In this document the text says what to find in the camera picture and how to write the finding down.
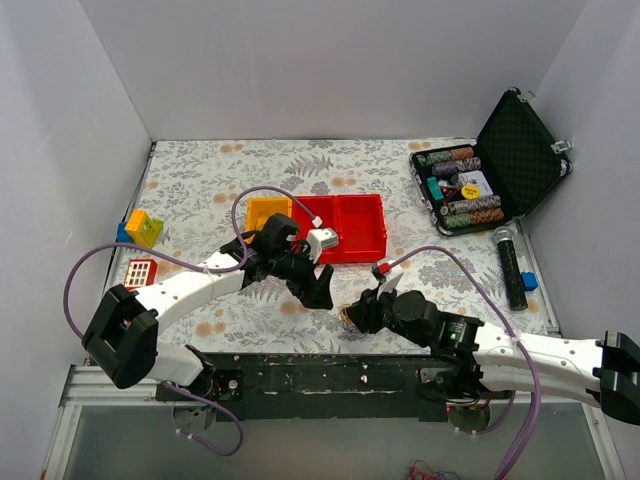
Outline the yellow plastic bin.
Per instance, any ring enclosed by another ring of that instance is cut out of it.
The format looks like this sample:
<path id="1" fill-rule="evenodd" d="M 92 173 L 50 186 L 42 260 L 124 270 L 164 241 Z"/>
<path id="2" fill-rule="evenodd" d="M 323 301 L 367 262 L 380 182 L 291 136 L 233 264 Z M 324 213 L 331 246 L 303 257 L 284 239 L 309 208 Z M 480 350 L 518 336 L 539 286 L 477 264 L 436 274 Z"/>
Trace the yellow plastic bin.
<path id="1" fill-rule="evenodd" d="M 261 230 L 266 221 L 277 213 L 290 216 L 292 200 L 288 197 L 250 198 L 247 206 L 245 230 L 247 232 Z"/>

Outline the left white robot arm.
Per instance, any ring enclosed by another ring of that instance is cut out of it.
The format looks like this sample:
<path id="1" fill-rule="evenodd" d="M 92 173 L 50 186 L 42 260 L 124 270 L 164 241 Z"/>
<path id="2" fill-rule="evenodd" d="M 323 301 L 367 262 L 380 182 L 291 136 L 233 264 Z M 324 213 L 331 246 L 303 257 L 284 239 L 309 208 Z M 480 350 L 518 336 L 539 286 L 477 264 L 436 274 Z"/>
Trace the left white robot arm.
<path id="1" fill-rule="evenodd" d="M 298 239 L 299 226 L 284 214 L 271 216 L 255 232 L 223 245 L 193 271 L 129 291 L 122 285 L 103 296 L 82 345 L 119 389 L 144 379 L 177 385 L 193 400 L 212 390 L 214 366 L 190 345 L 163 344 L 169 326 L 211 301 L 268 277 L 285 282 L 307 309 L 330 310 L 327 265 L 315 271 L 322 253 L 339 243 L 331 228 L 319 226 Z"/>

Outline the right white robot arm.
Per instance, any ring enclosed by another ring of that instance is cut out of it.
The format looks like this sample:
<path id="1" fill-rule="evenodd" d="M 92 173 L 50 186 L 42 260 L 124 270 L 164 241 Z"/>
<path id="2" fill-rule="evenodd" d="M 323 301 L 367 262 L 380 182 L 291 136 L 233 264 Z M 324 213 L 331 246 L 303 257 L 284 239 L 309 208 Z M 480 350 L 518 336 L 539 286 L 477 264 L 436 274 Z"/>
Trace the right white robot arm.
<path id="1" fill-rule="evenodd" d="M 453 397 L 539 392 L 598 407 L 620 422 L 639 422 L 639 347 L 624 333 L 586 340 L 512 336 L 478 318 L 441 311 L 418 291 L 368 289 L 344 315 L 362 333 L 388 329 L 450 364 L 436 384 Z"/>

